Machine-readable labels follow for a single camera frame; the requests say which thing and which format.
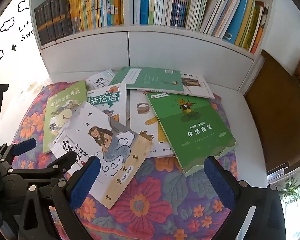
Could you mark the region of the teal green cover book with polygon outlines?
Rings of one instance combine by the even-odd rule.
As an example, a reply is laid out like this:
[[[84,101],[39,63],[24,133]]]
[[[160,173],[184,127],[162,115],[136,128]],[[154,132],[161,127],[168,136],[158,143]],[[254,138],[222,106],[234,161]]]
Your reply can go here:
[[[119,83],[125,83],[127,89],[150,92],[184,91],[180,71],[163,68],[123,67],[116,73],[110,85]]]

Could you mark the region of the white mermaid cover book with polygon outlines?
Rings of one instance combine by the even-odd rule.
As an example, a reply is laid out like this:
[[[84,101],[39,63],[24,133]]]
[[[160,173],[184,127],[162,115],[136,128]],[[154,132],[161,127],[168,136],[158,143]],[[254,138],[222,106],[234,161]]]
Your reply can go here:
[[[97,157],[101,167],[90,194],[111,209],[152,149],[152,142],[109,117],[88,102],[77,107],[49,143],[55,157],[77,156],[70,173]]]

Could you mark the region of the leaning books right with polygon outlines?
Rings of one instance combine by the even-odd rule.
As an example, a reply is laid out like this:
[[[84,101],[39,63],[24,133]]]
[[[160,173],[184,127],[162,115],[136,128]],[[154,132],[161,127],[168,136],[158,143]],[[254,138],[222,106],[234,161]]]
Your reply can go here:
[[[254,54],[267,20],[269,4],[257,0],[198,0],[194,30],[220,38]]]

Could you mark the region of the green potted plant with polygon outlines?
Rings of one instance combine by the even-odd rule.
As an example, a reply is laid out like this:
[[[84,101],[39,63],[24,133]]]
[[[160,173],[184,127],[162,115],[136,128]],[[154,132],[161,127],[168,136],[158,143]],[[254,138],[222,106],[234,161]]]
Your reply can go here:
[[[285,185],[279,190],[280,199],[287,205],[295,202],[298,205],[300,199],[300,183],[298,177],[290,177],[285,180]]]

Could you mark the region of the green cricket fables book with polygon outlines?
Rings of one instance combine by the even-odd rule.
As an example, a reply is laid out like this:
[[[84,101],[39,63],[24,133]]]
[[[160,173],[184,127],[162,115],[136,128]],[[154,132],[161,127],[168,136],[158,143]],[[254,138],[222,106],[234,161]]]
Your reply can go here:
[[[207,157],[218,159],[238,145],[208,99],[170,93],[146,96],[186,177],[203,169]]]

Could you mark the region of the mixed upright book row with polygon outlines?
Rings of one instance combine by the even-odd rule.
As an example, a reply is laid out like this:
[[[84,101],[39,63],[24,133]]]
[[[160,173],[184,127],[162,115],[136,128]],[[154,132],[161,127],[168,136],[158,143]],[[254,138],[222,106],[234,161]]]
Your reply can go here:
[[[133,0],[134,25],[164,25],[203,32],[207,0]]]

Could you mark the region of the white bucket classics book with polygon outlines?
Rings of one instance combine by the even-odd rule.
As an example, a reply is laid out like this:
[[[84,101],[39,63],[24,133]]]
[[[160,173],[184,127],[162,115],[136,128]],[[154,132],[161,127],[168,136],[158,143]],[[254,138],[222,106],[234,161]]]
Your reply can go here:
[[[153,143],[148,158],[163,158],[174,155],[172,148],[153,112],[146,93],[137,90],[129,91],[130,128]]]

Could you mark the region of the yellow orange book row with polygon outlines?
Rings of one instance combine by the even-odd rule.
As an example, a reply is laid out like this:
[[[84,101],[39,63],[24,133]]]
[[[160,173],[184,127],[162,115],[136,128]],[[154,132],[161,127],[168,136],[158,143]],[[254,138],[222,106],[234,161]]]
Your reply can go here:
[[[66,0],[70,33],[124,24],[123,0]]]

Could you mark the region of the white calligraphy book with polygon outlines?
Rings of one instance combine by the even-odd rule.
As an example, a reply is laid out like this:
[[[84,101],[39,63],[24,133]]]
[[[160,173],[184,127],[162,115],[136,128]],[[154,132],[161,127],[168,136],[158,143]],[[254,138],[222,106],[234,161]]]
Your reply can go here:
[[[105,70],[103,72],[92,75],[91,77],[85,79],[87,91],[108,86],[114,76],[115,73],[112,70]]]

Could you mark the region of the white Confucius cartoon book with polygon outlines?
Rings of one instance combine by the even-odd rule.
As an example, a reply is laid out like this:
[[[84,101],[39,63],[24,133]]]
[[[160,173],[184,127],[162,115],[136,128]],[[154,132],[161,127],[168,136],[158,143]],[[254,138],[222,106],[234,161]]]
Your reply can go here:
[[[87,100],[109,117],[123,125],[126,124],[127,91],[125,83],[88,91]]]

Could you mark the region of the white bookshelf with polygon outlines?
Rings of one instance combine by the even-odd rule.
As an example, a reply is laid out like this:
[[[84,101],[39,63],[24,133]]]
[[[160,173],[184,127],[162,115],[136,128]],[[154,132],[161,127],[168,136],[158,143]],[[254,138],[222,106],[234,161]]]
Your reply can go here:
[[[53,82],[124,66],[162,67],[200,74],[211,85],[245,92],[257,74],[258,57],[267,43],[273,14],[268,11],[254,54],[180,27],[135,25],[133,0],[123,0],[122,25],[81,31],[38,49]]]

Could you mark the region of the white picture book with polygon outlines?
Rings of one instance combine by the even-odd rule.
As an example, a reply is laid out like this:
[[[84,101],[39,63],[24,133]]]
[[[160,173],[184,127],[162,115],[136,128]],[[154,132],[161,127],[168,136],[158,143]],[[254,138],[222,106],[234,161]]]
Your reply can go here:
[[[180,95],[196,96],[200,98],[214,99],[214,95],[202,76],[179,72],[179,75],[170,79],[167,74],[154,77],[150,74],[141,74],[134,83],[128,83],[128,89],[141,90],[144,92],[161,92]]]

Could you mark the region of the black book set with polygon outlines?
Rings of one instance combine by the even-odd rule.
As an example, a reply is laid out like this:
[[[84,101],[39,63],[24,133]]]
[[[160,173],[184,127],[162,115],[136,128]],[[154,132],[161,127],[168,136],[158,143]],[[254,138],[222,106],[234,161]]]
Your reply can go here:
[[[34,9],[40,45],[72,35],[70,0],[45,0]]]

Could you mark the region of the olive green history book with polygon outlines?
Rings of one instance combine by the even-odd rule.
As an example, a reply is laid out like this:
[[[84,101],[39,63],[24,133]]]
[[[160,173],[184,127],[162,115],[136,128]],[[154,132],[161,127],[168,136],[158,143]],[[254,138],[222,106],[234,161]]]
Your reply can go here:
[[[49,152],[48,144],[71,118],[76,108],[86,100],[87,87],[84,80],[77,81],[48,98],[44,121],[44,153]]]

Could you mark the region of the brown wooden cabinet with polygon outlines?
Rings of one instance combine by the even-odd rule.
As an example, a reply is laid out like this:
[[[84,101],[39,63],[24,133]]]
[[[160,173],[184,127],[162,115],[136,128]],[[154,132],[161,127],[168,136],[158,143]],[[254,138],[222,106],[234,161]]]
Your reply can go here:
[[[268,173],[300,157],[300,87],[268,52],[245,99],[261,140]]]

